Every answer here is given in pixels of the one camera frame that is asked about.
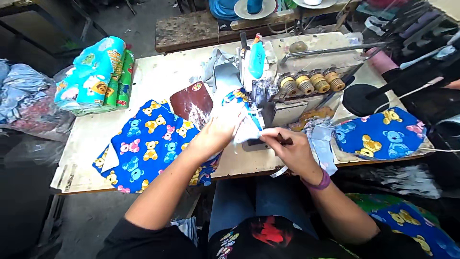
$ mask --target teddy bear print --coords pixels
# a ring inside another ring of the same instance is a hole
[[[171,135],[174,133],[176,127],[171,127],[171,125],[166,125],[166,134],[162,137],[165,140],[171,141]]]
[[[141,131],[139,129],[139,122],[141,120],[140,119],[135,119],[135,120],[130,120],[128,123],[130,124],[130,128],[128,130],[128,137],[132,136],[132,135],[136,135],[136,136],[139,136],[141,134]]]
[[[152,116],[152,111],[153,111],[154,109],[158,109],[158,108],[160,108],[160,107],[161,107],[161,105],[159,105],[159,104],[156,103],[155,101],[152,101],[150,107],[147,107],[147,108],[145,108],[145,109],[142,109],[142,111],[143,111],[146,115]]]
[[[123,188],[123,185],[118,185],[117,190],[121,191],[122,193],[128,194],[131,192],[130,188]]]
[[[106,177],[106,179],[111,183],[111,184],[117,184],[118,180],[116,179],[116,174],[115,171],[112,170],[110,171],[110,174]]]
[[[364,148],[356,150],[355,153],[365,155],[368,157],[374,157],[374,153],[382,149],[382,143],[373,141],[369,135],[362,135],[362,145]]]
[[[353,131],[355,128],[356,128],[356,124],[353,122],[348,122],[348,123],[344,123],[342,125],[337,126],[337,128],[334,131],[335,135],[337,136],[337,140],[345,144],[346,143],[346,139],[345,139],[346,133]]]
[[[406,126],[406,129],[417,134],[417,137],[423,139],[425,137],[426,129],[422,121],[417,120],[417,125]]]
[[[123,155],[124,153],[131,151],[133,153],[139,152],[139,143],[141,142],[140,139],[135,139],[133,142],[130,144],[126,144],[125,142],[121,143],[120,147],[120,155]]]
[[[423,251],[427,253],[429,256],[433,256],[433,253],[431,252],[431,247],[428,245],[428,243],[425,241],[425,238],[422,237],[421,235],[417,235],[416,237],[412,237],[417,243],[420,244],[422,247]]]
[[[136,170],[138,166],[139,166],[139,159],[138,159],[138,157],[132,157],[132,158],[131,158],[131,161],[129,161],[129,162],[127,162],[127,163],[123,163],[123,164],[121,165],[121,167],[122,167],[124,170],[128,171],[128,172],[132,172],[132,171]]]
[[[102,154],[102,156],[98,159],[96,159],[94,161],[94,164],[98,167],[98,168],[102,168],[102,166],[104,165],[104,162],[105,162],[105,157],[107,157],[107,152],[109,151],[108,148],[106,148],[104,150],[104,154]]]
[[[399,115],[395,112],[395,110],[387,110],[383,111],[383,116],[385,117],[383,119],[383,123],[388,125],[390,124],[391,121],[397,121],[397,122],[403,122],[403,120],[399,117]]]
[[[182,123],[182,127],[184,127],[186,130],[189,130],[192,129],[194,126],[192,122],[184,120],[184,122]]]
[[[417,219],[413,218],[409,212],[406,210],[399,210],[399,213],[394,213],[394,212],[388,212],[388,214],[391,215],[391,217],[398,223],[398,225],[403,226],[405,222],[420,226],[420,221]]]
[[[171,142],[171,143],[165,144],[165,147],[168,148],[168,152],[166,153],[166,156],[165,156],[165,163],[172,162],[174,159],[177,158],[176,151],[175,151],[176,145],[177,145],[177,142]]]
[[[134,169],[131,172],[131,178],[129,179],[129,182],[134,182],[134,181],[138,180],[141,177],[141,175],[144,175],[143,170],[140,170],[139,168]]]
[[[165,125],[166,124],[166,120],[165,118],[163,118],[163,115],[158,115],[158,118],[156,118],[156,120],[151,120],[151,121],[148,121],[145,123],[145,126],[147,128],[149,128],[149,133],[152,134],[156,127],[160,126],[160,125]]]
[[[145,151],[144,154],[144,161],[147,161],[149,159],[156,160],[158,158],[158,155],[156,154],[155,147],[158,145],[158,141],[149,141],[146,142],[145,145],[147,146],[147,151]]]
[[[387,131],[383,132],[388,140],[391,142],[390,146],[388,147],[388,156],[392,159],[400,158],[411,154],[413,151],[410,150],[406,145],[402,143],[404,133],[396,132],[396,131]]]
[[[138,193],[138,194],[143,193],[148,186],[149,186],[149,181],[147,179],[144,179],[142,181],[141,189],[139,191],[136,191],[136,193]]]

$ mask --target yellow teddy bear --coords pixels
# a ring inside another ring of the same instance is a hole
[[[94,163],[96,164],[96,166],[97,166],[98,168],[102,168],[102,166],[104,165],[105,157],[107,156],[107,152],[108,152],[108,151],[109,151],[109,149],[106,148],[105,151],[104,151],[104,154],[102,154],[102,156],[101,156],[100,158],[98,158],[98,159],[96,159],[96,160],[94,161]]]
[[[399,213],[388,212],[391,217],[398,223],[398,225],[403,226],[405,222],[420,226],[420,221],[416,220],[415,218],[411,217],[409,212],[405,210],[400,210]]]
[[[184,122],[182,123],[182,127],[184,127],[186,130],[189,130],[192,129],[194,126],[192,122],[184,120]]]
[[[187,129],[184,127],[178,128],[176,132],[179,134],[179,136],[182,136],[183,138],[187,136]]]
[[[150,141],[146,142],[145,145],[147,146],[147,151],[144,154],[144,161],[149,160],[150,158],[156,160],[158,155],[156,154],[155,147],[158,145],[158,141]]]
[[[433,253],[431,252],[431,247],[428,245],[428,243],[425,241],[425,238],[422,237],[421,235],[417,235],[416,237],[412,237],[417,243],[420,244],[422,247],[423,251],[425,251],[429,256],[433,256]]]
[[[362,145],[364,148],[356,150],[355,153],[365,155],[368,157],[374,157],[374,153],[382,149],[382,143],[373,141],[369,135],[362,135]]]
[[[399,117],[399,115],[395,112],[395,110],[391,109],[388,111],[383,111],[383,116],[385,118],[383,119],[383,123],[388,125],[392,120],[395,120],[397,122],[403,122],[403,120]]]
[[[145,189],[149,186],[149,181],[147,179],[142,181],[142,186],[140,191],[136,191],[136,193],[141,194],[145,191]]]
[[[111,184],[117,184],[118,180],[116,179],[116,174],[115,171],[112,170],[110,171],[110,174],[106,177],[106,179],[111,183]]]
[[[145,109],[142,109],[142,111],[143,111],[145,114],[147,114],[148,116],[152,116],[152,111],[153,111],[154,109],[158,109],[158,108],[160,108],[160,107],[161,107],[161,105],[159,105],[159,104],[158,104],[157,102],[155,102],[155,101],[152,101],[151,104],[150,104],[150,107],[145,108]]]

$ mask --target white cable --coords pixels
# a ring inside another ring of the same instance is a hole
[[[440,152],[460,152],[460,149],[456,149],[456,150],[444,150],[444,149],[435,149],[435,148],[428,148],[428,147],[419,147],[419,149],[431,150],[431,151],[440,151]]]
[[[429,86],[431,86],[431,85],[433,85],[433,84],[435,84],[435,83],[437,83],[437,82],[439,82],[439,81],[441,81],[441,80],[443,80],[443,79],[444,79],[444,77],[436,77],[435,79],[433,79],[433,80],[429,81],[428,83],[426,83],[424,86],[422,86],[422,87],[420,87],[420,88],[417,88],[417,89],[415,89],[415,90],[412,91],[412,92],[408,92],[407,94],[403,94],[401,97],[396,97],[395,99],[392,99],[391,101],[389,101],[389,102],[387,102],[387,103],[384,103],[384,104],[380,105],[380,106],[374,111],[374,113],[377,113],[377,112],[380,110],[380,108],[382,108],[383,106],[385,106],[385,105],[391,103],[392,101],[401,99],[402,97],[406,97],[406,96],[408,96],[409,94],[413,94],[413,93],[415,93],[415,92],[418,92],[418,91],[420,91],[420,90],[422,90],[422,89],[424,89],[424,88],[427,88],[427,87],[429,87]]]

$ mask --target folded fabric stack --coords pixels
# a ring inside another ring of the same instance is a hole
[[[76,116],[128,106],[134,55],[117,37],[102,39],[75,58],[74,68],[58,82],[54,102]]]
[[[92,164],[119,191],[143,192],[199,133],[193,123],[170,112],[166,103],[146,102],[110,140],[118,166],[102,171],[110,146]],[[220,154],[200,166],[190,185],[211,184],[210,174],[216,170]]]

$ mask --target concrete floor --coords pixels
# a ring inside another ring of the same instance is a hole
[[[119,8],[110,7],[93,14],[95,21],[109,35],[132,44],[136,58],[158,55],[155,51],[155,25],[157,19],[180,14],[173,0],[149,0],[134,5],[134,16],[123,1]],[[95,258],[104,238],[124,215],[138,194],[101,192],[74,194],[64,202],[61,227],[63,245],[57,259]]]

